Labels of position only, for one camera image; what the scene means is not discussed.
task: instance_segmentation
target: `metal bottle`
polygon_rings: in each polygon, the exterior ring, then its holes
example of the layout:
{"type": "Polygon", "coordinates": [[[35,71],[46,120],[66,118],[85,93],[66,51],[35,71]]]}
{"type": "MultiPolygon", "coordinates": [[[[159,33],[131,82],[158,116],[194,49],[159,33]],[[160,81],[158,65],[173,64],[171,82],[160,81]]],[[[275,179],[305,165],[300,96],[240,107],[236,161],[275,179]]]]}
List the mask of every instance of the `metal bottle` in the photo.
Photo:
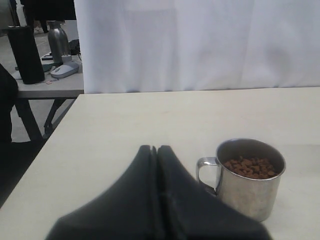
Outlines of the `metal bottle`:
{"type": "Polygon", "coordinates": [[[62,63],[63,55],[70,55],[69,41],[66,32],[61,28],[59,21],[48,21],[50,30],[48,41],[52,52],[53,61],[62,63]]]}

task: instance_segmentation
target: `mug handle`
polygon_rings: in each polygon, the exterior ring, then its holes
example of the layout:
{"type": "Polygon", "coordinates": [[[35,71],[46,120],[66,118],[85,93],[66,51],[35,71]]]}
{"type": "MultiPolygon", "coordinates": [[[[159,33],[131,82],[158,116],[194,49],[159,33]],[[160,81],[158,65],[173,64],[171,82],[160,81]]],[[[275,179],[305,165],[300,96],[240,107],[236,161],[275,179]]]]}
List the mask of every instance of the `mug handle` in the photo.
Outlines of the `mug handle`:
{"type": "Polygon", "coordinates": [[[215,156],[214,157],[212,157],[212,156],[211,157],[202,157],[197,161],[196,169],[195,169],[196,180],[199,182],[199,184],[202,187],[204,187],[204,189],[206,191],[208,191],[209,193],[211,193],[215,196],[217,195],[216,190],[212,186],[209,186],[200,180],[199,171],[200,171],[200,168],[202,168],[203,166],[218,166],[216,159],[217,158],[215,156]]]}

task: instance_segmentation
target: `desk leg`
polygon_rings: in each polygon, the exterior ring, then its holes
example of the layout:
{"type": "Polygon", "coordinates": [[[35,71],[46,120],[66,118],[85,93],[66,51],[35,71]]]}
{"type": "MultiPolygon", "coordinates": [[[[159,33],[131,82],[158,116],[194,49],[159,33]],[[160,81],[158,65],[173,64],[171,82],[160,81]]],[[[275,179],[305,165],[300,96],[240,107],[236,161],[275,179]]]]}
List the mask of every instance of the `desk leg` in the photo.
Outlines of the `desk leg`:
{"type": "Polygon", "coordinates": [[[31,141],[43,139],[35,116],[32,113],[29,100],[19,98],[15,103],[18,116],[21,118],[26,132],[31,141]]]}
{"type": "Polygon", "coordinates": [[[54,132],[54,127],[52,124],[52,120],[54,119],[54,116],[57,112],[57,110],[61,107],[61,105],[66,101],[66,98],[61,98],[61,99],[55,99],[52,107],[50,109],[50,112],[48,114],[48,117],[45,120],[44,123],[44,133],[45,133],[45,138],[48,138],[53,132],[54,132]]]}

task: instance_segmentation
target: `table surface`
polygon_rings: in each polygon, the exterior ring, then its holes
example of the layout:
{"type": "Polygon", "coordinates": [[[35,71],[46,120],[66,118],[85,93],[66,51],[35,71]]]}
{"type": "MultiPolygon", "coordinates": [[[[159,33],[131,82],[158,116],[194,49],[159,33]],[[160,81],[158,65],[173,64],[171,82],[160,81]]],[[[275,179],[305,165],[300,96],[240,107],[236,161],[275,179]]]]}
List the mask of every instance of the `table surface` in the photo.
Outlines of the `table surface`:
{"type": "MultiPolygon", "coordinates": [[[[45,80],[36,84],[24,84],[21,79],[17,79],[18,83],[18,98],[24,99],[56,99],[56,98],[77,98],[84,93],[84,76],[82,73],[82,63],[77,56],[72,56],[72,59],[79,63],[79,72],[71,76],[61,78],[58,81],[52,81],[50,72],[45,72],[45,80]]],[[[41,61],[43,64],[51,64],[53,60],[41,61]]],[[[16,71],[12,74],[14,78],[20,76],[16,71]]]]}
{"type": "MultiPolygon", "coordinates": [[[[0,239],[42,240],[110,187],[140,145],[196,161],[230,138],[272,144],[287,161],[271,216],[275,240],[320,238],[320,87],[80,95],[0,210],[0,239]]],[[[201,171],[213,183],[215,169],[201,171]]]]}

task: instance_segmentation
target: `black cylinder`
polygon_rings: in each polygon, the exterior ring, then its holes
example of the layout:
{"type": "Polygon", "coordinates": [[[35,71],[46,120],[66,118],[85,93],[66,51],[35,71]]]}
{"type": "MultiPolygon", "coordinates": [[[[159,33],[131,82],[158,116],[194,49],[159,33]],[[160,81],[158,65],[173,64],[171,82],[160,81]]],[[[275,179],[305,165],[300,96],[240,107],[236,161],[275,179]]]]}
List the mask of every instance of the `black cylinder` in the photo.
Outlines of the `black cylinder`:
{"type": "Polygon", "coordinates": [[[45,80],[36,41],[29,26],[10,27],[8,38],[21,78],[25,84],[45,80]]]}

